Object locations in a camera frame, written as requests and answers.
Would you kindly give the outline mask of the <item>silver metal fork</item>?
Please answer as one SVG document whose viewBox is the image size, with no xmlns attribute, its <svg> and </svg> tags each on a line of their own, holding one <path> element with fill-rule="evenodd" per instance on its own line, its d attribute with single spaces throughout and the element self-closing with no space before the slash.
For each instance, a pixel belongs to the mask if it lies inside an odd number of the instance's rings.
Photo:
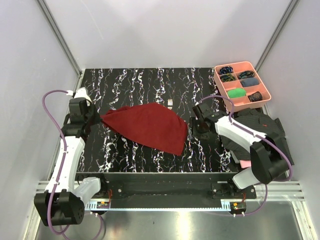
<svg viewBox="0 0 320 240">
<path fill-rule="evenodd" d="M 169 110 L 172 110 L 172 109 L 173 109 L 173 99 L 172 99 L 172 98 L 170 98 L 170 99 L 167 100 L 167 108 L 168 108 Z"/>
</svg>

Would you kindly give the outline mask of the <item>red cloth napkin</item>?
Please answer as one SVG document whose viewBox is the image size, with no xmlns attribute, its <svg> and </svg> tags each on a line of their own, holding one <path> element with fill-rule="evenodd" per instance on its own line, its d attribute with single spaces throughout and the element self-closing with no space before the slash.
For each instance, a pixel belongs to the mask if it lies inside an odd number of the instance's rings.
<svg viewBox="0 0 320 240">
<path fill-rule="evenodd" d="M 184 150 L 187 123 L 159 103 L 110 109 L 101 118 L 106 127 L 140 145 L 177 156 Z"/>
</svg>

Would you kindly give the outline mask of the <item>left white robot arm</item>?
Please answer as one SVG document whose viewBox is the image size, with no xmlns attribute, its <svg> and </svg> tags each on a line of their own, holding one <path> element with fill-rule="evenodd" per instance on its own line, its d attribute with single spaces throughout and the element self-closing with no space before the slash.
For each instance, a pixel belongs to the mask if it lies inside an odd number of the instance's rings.
<svg viewBox="0 0 320 240">
<path fill-rule="evenodd" d="M 98 112 L 87 98 L 75 97 L 69 101 L 69 114 L 60 130 L 63 136 L 52 177 L 44 192 L 34 197 L 37 212 L 47 227 L 79 225 L 91 198 L 103 198 L 108 193 L 107 184 L 97 177 L 87 177 L 75 187 L 80 156 L 91 126 L 98 121 Z"/>
</svg>

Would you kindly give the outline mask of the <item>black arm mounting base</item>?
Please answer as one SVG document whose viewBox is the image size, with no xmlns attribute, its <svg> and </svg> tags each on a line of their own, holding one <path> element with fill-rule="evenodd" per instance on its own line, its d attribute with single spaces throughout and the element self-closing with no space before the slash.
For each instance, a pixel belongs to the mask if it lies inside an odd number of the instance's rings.
<svg viewBox="0 0 320 240">
<path fill-rule="evenodd" d="M 97 177 L 101 192 L 112 191 L 115 199 L 131 196 L 200 195 L 216 199 L 255 200 L 253 185 L 236 189 L 231 183 L 234 172 L 77 172 L 75 182 Z"/>
</svg>

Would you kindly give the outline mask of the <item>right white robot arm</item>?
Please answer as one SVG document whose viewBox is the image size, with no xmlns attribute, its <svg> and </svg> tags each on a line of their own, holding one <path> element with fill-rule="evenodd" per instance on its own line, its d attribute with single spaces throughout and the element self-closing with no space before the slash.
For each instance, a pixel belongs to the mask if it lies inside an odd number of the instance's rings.
<svg viewBox="0 0 320 240">
<path fill-rule="evenodd" d="M 286 171 L 292 175 L 292 164 L 278 134 L 253 130 L 224 111 L 215 112 L 205 103 L 195 105 L 192 110 L 195 116 L 190 118 L 189 126 L 193 138 L 207 140 L 217 134 L 250 154 L 251 166 L 234 175 L 227 185 L 230 197 L 239 198 L 252 185 L 268 185 Z"/>
</svg>

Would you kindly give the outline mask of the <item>black marble pattern mat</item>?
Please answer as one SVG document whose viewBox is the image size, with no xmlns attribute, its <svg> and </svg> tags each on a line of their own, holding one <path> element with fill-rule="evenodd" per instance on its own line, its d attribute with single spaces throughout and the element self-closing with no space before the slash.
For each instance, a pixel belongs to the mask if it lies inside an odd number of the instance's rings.
<svg viewBox="0 0 320 240">
<path fill-rule="evenodd" d="M 225 104 L 214 83 L 213 68 L 91 68 L 84 71 L 85 87 L 104 115 L 124 106 L 158 103 L 188 122 L 193 106 L 204 99 L 213 110 Z M 181 155 L 142 146 L 97 124 L 80 157 L 78 172 L 238 172 L 250 155 L 225 137 L 188 138 Z"/>
</svg>

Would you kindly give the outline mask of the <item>dark striped folded shirt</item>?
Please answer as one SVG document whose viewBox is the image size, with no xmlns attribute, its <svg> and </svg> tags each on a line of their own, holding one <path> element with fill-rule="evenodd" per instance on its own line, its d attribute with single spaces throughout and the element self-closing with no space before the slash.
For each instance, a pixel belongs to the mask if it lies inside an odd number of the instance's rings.
<svg viewBox="0 0 320 240">
<path fill-rule="evenodd" d="M 280 140 L 284 145 L 285 148 L 285 155 L 288 157 L 290 163 L 294 165 L 288 143 L 286 140 L 286 133 L 283 129 L 282 123 L 279 118 L 272 119 L 267 114 L 264 114 L 263 112 L 260 112 L 256 109 L 246 108 L 241 111 L 238 111 L 234 115 L 234 119 L 259 132 L 266 133 L 267 135 L 271 133 L 276 133 L 280 136 Z M 241 147 L 239 144 L 235 143 L 234 141 L 230 140 L 229 138 L 225 136 L 220 137 L 221 142 L 225 149 L 232 151 L 236 157 L 237 160 L 243 160 L 243 161 L 250 161 L 250 153 L 247 152 L 243 147 Z"/>
</svg>

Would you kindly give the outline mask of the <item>pink folded garment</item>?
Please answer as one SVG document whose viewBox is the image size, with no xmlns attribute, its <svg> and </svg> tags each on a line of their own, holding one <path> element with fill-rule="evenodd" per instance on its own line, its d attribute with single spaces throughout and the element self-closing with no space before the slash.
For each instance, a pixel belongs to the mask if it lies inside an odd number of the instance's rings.
<svg viewBox="0 0 320 240">
<path fill-rule="evenodd" d="M 250 168 L 252 166 L 252 163 L 250 160 L 240 160 L 239 164 L 242 169 Z"/>
</svg>

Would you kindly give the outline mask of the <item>black green rolled sock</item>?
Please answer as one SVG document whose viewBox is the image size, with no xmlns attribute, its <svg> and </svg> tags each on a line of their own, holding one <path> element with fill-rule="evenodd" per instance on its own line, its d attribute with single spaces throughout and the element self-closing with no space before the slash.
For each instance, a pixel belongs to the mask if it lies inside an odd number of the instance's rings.
<svg viewBox="0 0 320 240">
<path fill-rule="evenodd" d="M 231 73 L 222 74 L 219 76 L 223 83 L 235 81 L 236 78 Z"/>
</svg>

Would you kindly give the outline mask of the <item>pink divided organizer tray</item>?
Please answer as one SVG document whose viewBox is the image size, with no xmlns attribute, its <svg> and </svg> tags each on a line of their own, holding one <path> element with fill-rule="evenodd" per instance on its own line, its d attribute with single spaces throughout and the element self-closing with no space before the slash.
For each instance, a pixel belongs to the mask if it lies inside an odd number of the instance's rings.
<svg viewBox="0 0 320 240">
<path fill-rule="evenodd" d="M 232 75 L 235 77 L 234 81 L 230 82 L 222 82 L 219 75 L 219 70 L 222 67 L 231 66 L 233 67 Z M 240 80 L 238 79 L 238 74 L 243 71 L 254 71 L 255 76 L 259 80 L 259 85 L 250 86 L 250 87 L 242 87 Z M 253 65 L 249 61 L 235 62 L 235 63 L 227 63 L 223 65 L 217 65 L 214 67 L 214 83 L 218 88 L 218 91 L 221 96 L 224 97 L 223 101 L 225 103 L 226 109 L 228 111 L 234 110 L 235 112 L 250 108 L 257 109 L 263 107 L 268 101 L 272 99 L 272 96 L 265 86 L 264 82 L 258 75 L 257 71 L 253 67 Z M 238 98 L 229 98 L 227 95 L 227 91 L 235 88 L 243 88 L 246 91 L 246 96 L 238 97 Z M 250 102 L 248 99 L 248 95 L 251 95 L 255 92 L 259 91 L 263 100 L 258 102 Z"/>
</svg>

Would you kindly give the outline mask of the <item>black blue rolled sock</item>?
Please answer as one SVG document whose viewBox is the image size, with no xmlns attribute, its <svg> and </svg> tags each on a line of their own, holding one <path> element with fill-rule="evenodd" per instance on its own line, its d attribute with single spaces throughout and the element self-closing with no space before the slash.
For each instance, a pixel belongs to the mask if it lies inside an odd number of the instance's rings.
<svg viewBox="0 0 320 240">
<path fill-rule="evenodd" d="M 233 72 L 232 66 L 224 66 L 219 70 L 219 75 L 232 74 Z"/>
</svg>

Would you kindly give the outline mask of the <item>dark patterned rolled sock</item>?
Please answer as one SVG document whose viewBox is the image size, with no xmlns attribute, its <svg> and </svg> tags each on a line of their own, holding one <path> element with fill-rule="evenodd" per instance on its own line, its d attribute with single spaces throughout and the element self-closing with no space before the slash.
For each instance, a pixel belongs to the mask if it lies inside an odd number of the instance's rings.
<svg viewBox="0 0 320 240">
<path fill-rule="evenodd" d="M 263 96 L 262 96 L 262 94 L 261 94 L 259 91 L 256 91 L 256 92 L 248 95 L 247 97 L 248 97 L 248 99 L 249 99 L 249 101 L 250 101 L 251 103 L 260 102 L 260 101 L 263 100 Z"/>
</svg>

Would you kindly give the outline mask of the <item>navy patterned rolled sock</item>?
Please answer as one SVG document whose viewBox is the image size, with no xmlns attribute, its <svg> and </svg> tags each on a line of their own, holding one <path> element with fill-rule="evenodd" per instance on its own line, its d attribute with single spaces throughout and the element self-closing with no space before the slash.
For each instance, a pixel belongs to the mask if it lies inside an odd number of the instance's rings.
<svg viewBox="0 0 320 240">
<path fill-rule="evenodd" d="M 252 71 L 252 70 L 245 70 L 245 71 L 240 72 L 237 75 L 239 80 L 247 79 L 247 78 L 253 78 L 254 76 L 255 76 L 255 72 Z"/>
</svg>

